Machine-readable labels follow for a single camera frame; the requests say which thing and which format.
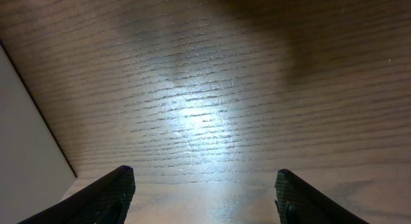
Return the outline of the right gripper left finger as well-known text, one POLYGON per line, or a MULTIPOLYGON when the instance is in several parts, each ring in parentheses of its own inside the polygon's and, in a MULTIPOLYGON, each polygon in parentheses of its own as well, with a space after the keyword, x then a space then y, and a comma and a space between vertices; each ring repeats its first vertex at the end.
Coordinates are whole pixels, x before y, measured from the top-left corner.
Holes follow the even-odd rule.
POLYGON ((134 170, 123 165, 19 224, 124 224, 135 191, 134 170))

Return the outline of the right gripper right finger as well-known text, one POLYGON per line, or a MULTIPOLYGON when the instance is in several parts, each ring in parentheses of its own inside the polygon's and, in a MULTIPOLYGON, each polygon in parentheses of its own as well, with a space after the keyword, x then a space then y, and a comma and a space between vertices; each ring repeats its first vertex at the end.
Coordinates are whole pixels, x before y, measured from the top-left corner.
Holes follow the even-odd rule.
POLYGON ((288 169, 275 181, 281 224, 367 224, 288 169))

